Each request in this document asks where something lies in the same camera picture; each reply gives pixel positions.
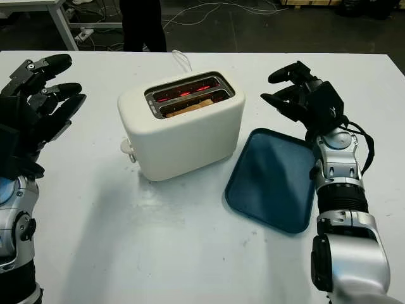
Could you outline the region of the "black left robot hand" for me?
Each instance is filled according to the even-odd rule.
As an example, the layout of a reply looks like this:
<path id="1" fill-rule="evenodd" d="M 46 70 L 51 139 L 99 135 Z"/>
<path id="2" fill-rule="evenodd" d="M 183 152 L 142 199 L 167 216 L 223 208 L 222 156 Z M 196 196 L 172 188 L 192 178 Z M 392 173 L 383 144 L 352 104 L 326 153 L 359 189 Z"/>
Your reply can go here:
<path id="1" fill-rule="evenodd" d="M 2 178 L 43 177 L 44 168 L 37 163 L 41 150 L 72 124 L 87 97 L 76 82 L 47 86 L 71 65 L 69 54 L 55 54 L 25 60 L 10 75 L 1 90 Z"/>

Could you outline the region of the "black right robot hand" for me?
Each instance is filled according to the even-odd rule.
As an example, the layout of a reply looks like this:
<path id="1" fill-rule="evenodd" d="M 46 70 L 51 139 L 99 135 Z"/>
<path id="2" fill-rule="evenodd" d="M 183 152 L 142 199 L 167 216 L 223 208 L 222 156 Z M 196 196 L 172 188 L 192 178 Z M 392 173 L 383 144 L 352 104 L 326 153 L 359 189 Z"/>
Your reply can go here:
<path id="1" fill-rule="evenodd" d="M 294 122 L 300 121 L 307 130 L 305 140 L 310 143 L 316 136 L 316 118 L 309 107 L 307 97 L 317 90 L 322 80 L 311 75 L 311 69 L 301 61 L 287 65 L 268 77 L 271 84 L 288 81 L 292 82 L 292 85 L 273 94 L 262 93 L 260 97 L 283 116 Z"/>

